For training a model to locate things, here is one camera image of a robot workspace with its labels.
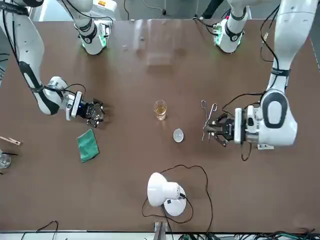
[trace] table surface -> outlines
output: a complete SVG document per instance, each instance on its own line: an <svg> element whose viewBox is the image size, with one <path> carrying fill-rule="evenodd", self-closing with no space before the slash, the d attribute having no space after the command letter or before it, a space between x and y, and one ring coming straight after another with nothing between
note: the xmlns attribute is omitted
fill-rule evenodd
<svg viewBox="0 0 320 240"><path fill-rule="evenodd" d="M184 164L200 165L208 174L211 231L319 232L320 74L310 39L292 63L286 93L299 126L293 146L254 148L243 162L246 144L241 149L234 143L223 148L214 139L201 142L201 100L221 110L239 94L265 90L271 65L260 59L261 23L248 21L237 51L224 54L193 20L116 22L109 49L96 56L81 47L71 22L37 23L45 44L43 82L58 75L68 84L84 84L85 98L104 102L109 115L94 129L100 154L81 163L76 138L90 127L83 119L66 121L63 110L41 113L10 59L0 88L0 133L23 144L0 141L3 150L20 153L0 176L0 230L36 230L57 220L60 230L152 231L156 218L142 216L148 179ZM157 99L167 102L165 121L153 112ZM245 96L229 109L256 100ZM177 128L185 135L179 144L173 141ZM192 220L171 223L172 230L205 231L211 211L202 171L176 168L164 175L183 186L194 208ZM163 214L149 205L144 213ZM190 213L188 206L176 220Z"/></svg>

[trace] clear glass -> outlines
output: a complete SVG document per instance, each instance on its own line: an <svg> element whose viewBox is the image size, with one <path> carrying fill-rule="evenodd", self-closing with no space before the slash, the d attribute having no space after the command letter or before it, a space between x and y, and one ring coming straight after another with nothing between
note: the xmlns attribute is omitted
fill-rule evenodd
<svg viewBox="0 0 320 240"><path fill-rule="evenodd" d="M163 121L167 116L167 104L163 100L157 100L154 104L154 112L158 120Z"/></svg>
<svg viewBox="0 0 320 240"><path fill-rule="evenodd" d="M6 169L11 164L11 157L0 153L0 169Z"/></svg>

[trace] desk lamp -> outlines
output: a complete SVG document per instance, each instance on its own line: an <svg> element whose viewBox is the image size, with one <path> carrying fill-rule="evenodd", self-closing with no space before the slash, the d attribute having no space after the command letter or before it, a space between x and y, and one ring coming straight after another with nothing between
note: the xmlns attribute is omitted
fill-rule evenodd
<svg viewBox="0 0 320 240"><path fill-rule="evenodd" d="M176 182L169 182L158 172L151 175L147 187L147 196L151 206L164 208L171 216L179 216L186 208L185 190Z"/></svg>

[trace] green towel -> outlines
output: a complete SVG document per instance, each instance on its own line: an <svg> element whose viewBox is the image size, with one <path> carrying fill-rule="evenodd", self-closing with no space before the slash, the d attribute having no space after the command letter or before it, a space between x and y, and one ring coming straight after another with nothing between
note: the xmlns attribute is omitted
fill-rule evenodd
<svg viewBox="0 0 320 240"><path fill-rule="evenodd" d="M98 145L92 129L88 130L77 139L81 162L85 163L99 154Z"/></svg>

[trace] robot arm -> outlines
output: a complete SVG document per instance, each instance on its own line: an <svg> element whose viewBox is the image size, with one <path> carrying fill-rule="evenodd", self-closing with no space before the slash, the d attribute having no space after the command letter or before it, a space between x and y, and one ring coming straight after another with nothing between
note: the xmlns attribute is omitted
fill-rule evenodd
<svg viewBox="0 0 320 240"><path fill-rule="evenodd" d="M214 44L221 48L225 53L236 51L241 42L244 26L248 19L248 6L271 2L273 0L227 0L231 12L228 19L213 26Z"/></svg>
<svg viewBox="0 0 320 240"><path fill-rule="evenodd" d="M234 140L236 144L267 144L272 146L292 145L296 139L298 124L295 121L285 95L290 75L290 66L297 52L305 43L315 17L318 0L282 0L275 26L274 53L277 59L273 66L268 86L260 106L236 108L234 120L219 119L208 126L207 131Z"/></svg>
<svg viewBox="0 0 320 240"><path fill-rule="evenodd" d="M82 45L90 55L99 54L106 46L106 36L110 34L111 21L104 24L95 23L89 12L93 8L93 0L56 0L71 16L74 27L78 30Z"/></svg>
<svg viewBox="0 0 320 240"><path fill-rule="evenodd" d="M81 92L77 92L76 96L67 93L64 91L68 86L67 83L58 76L53 77L48 86L44 86L41 81L40 67L45 47L36 27L29 18L26 6L38 7L42 2L38 0L9 2L10 0L0 2L0 16L2 18L0 27L9 40L20 71L40 110L46 115L54 115L59 109L64 109L67 120L70 119L70 116L80 116L87 119L88 123L93 121L96 126L104 117L102 103L96 100L91 103L83 101Z"/></svg>

